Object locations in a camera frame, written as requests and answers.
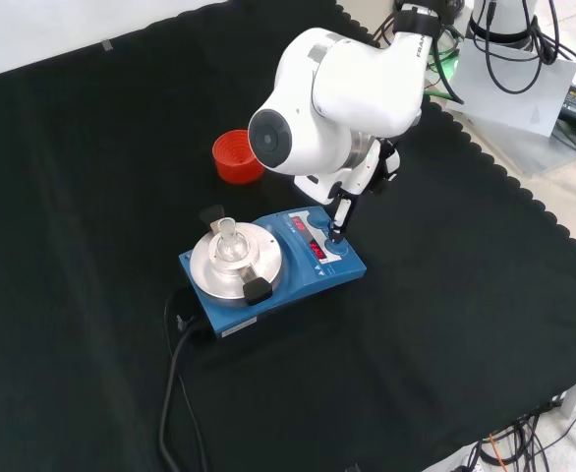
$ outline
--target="red digital display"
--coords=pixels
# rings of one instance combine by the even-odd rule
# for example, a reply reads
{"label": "red digital display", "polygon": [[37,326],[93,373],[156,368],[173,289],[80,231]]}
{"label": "red digital display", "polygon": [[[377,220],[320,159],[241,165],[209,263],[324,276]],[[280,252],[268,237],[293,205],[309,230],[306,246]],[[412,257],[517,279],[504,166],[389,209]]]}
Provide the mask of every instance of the red digital display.
{"label": "red digital display", "polygon": [[299,216],[293,216],[292,222],[295,223],[295,226],[301,233],[302,237],[306,240],[306,242],[310,246],[310,249],[312,249],[312,252],[315,254],[317,259],[319,261],[326,260],[327,256],[325,255],[325,252],[323,251],[323,249],[320,248],[320,245],[318,244],[317,240],[314,238],[312,233],[308,230],[308,228],[304,224],[303,219],[301,219],[301,217]]}
{"label": "red digital display", "polygon": [[297,229],[299,231],[305,231],[306,230],[306,225],[304,224],[304,222],[301,220],[301,218],[299,216],[294,216],[292,218],[292,220],[295,223],[295,226],[297,226]]}
{"label": "red digital display", "polygon": [[317,259],[319,261],[322,261],[323,259],[327,259],[327,256],[322,251],[322,249],[318,245],[317,241],[311,241],[310,242],[310,248],[312,249],[312,252],[315,253],[315,256],[317,256]]}

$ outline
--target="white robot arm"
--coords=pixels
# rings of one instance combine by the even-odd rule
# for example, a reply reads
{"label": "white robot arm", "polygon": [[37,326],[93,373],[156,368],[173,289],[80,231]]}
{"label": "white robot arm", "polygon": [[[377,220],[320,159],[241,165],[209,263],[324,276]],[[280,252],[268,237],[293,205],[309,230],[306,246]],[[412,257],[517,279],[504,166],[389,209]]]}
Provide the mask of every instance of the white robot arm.
{"label": "white robot arm", "polygon": [[[405,4],[402,11],[440,29],[429,8]],[[390,180],[399,167],[383,140],[403,135],[421,114],[432,38],[408,29],[383,50],[325,29],[303,32],[284,51],[275,89],[251,120],[249,140],[262,165],[295,176],[322,205],[341,198],[336,240],[375,172]]]}

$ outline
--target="black clamp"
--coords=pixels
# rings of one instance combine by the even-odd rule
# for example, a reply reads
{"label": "black clamp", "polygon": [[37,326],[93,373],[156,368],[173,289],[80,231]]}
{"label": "black clamp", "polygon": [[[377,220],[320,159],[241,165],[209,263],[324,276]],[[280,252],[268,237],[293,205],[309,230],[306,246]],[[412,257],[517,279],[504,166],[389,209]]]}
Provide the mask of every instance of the black clamp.
{"label": "black clamp", "polygon": [[397,143],[391,140],[380,140],[379,148],[379,162],[377,163],[377,169],[375,170],[374,177],[371,179],[367,190],[369,190],[374,195],[380,195],[391,180],[397,175],[397,170],[388,172],[386,170],[386,160],[395,153],[397,150]]}
{"label": "black clamp", "polygon": [[[410,0],[410,10],[402,10],[404,1],[397,4],[393,19],[393,32],[413,32],[438,40],[442,24],[451,25],[452,18],[444,0]],[[419,13],[416,7],[425,7],[436,12],[438,17]]]}

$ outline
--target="black cloth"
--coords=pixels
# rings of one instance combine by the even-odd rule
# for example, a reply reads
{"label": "black cloth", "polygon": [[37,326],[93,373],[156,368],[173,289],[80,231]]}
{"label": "black cloth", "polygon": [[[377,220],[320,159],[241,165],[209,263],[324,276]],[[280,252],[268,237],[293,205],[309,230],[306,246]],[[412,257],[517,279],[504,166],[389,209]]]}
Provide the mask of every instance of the black cloth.
{"label": "black cloth", "polygon": [[[197,214],[311,204],[211,158],[310,27],[369,38],[331,1],[235,2],[0,76],[0,471],[161,469],[161,316]],[[576,242],[436,106],[400,153],[349,229],[363,279],[186,351],[216,472],[419,471],[576,383]]]}

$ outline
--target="white floor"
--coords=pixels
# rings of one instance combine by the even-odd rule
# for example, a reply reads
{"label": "white floor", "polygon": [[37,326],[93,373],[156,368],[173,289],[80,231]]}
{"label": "white floor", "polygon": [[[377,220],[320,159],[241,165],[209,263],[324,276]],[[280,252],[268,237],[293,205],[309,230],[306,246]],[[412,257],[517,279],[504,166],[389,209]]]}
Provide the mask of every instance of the white floor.
{"label": "white floor", "polygon": [[[392,0],[338,0],[352,18],[370,31],[374,31],[390,13]],[[561,42],[564,42],[576,50],[576,0],[554,0],[557,16],[559,18],[559,27],[561,33]],[[548,28],[550,25],[550,13],[547,0],[540,0],[537,8],[537,14],[540,18],[540,25],[544,32],[551,33]],[[547,445],[560,437],[565,429],[570,425],[572,419],[565,419],[559,411],[552,411],[544,415],[538,426],[538,436],[542,444]],[[498,450],[504,456],[510,455],[509,448],[512,445],[499,443]],[[576,472],[576,424],[570,434],[557,445],[547,451],[547,458],[552,472]],[[487,464],[481,464],[483,470],[501,471],[500,467],[492,467]],[[544,466],[541,458],[538,456],[538,470],[543,471]]]}

